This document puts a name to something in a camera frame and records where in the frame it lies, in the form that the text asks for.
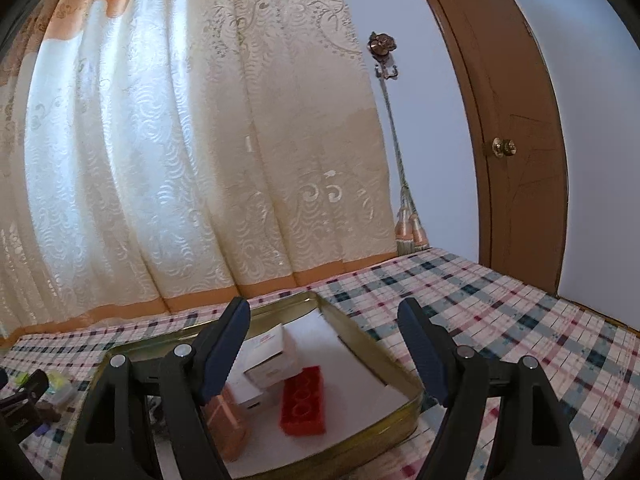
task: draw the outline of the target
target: brass door knob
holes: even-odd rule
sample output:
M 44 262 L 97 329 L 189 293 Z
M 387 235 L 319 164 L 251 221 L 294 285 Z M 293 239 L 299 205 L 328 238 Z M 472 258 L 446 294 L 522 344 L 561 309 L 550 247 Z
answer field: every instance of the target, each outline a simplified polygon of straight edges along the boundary
M 491 143 L 491 150 L 498 158 L 503 158 L 504 156 L 513 156 L 518 151 L 515 142 L 513 142 L 511 139 L 503 140 L 500 137 L 495 137 L 494 142 Z

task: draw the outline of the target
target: patterned curtain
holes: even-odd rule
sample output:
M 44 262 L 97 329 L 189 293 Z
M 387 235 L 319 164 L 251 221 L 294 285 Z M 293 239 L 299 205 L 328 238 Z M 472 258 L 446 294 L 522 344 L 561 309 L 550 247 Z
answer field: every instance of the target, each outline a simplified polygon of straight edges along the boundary
M 394 256 L 343 0 L 43 0 L 0 106 L 5 338 Z

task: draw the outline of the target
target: checkered fabric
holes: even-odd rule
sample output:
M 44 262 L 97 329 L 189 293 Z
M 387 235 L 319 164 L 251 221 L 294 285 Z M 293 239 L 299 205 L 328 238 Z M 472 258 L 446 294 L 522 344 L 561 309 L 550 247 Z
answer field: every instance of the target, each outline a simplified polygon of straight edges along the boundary
M 255 307 L 305 289 L 338 306 L 409 369 L 415 367 L 396 325 L 398 303 L 407 296 L 415 296 L 431 320 L 445 326 L 458 344 L 512 362 L 525 354 L 537 357 L 571 421 L 587 479 L 603 479 L 640 426 L 640 339 L 571 303 L 455 254 L 430 249 L 250 303 Z M 118 327 L 21 338 L 0 366 L 12 376 L 36 368 L 58 370 L 73 378 L 79 392 L 59 424 L 22 444 L 44 478 L 61 475 L 87 387 L 108 349 L 215 319 L 223 308 L 204 307 Z M 410 439 L 347 478 L 414 478 L 437 431 L 430 427 L 432 412 L 423 414 Z M 484 474 L 497 415 L 498 400 L 489 399 L 468 478 L 481 479 Z

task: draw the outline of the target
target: red block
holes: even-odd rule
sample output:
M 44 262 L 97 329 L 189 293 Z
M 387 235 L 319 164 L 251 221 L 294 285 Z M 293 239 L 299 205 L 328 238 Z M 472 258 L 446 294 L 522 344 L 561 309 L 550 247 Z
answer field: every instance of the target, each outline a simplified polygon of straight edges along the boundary
M 323 434 L 324 384 L 319 366 L 303 368 L 295 377 L 284 381 L 280 427 L 288 435 Z

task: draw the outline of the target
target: wall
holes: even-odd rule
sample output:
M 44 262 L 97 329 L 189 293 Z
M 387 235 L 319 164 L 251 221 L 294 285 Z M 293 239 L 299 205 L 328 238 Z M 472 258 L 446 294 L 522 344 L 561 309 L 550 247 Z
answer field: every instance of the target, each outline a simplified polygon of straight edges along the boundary
M 516 0 L 540 44 L 569 173 L 559 293 L 640 329 L 640 50 L 606 0 Z
M 458 80 L 426 0 L 346 0 L 360 43 L 372 30 L 396 38 L 400 76 L 387 82 L 407 180 L 431 244 L 478 260 L 478 190 L 471 140 Z M 367 67 L 392 171 L 399 181 L 385 104 L 367 53 Z

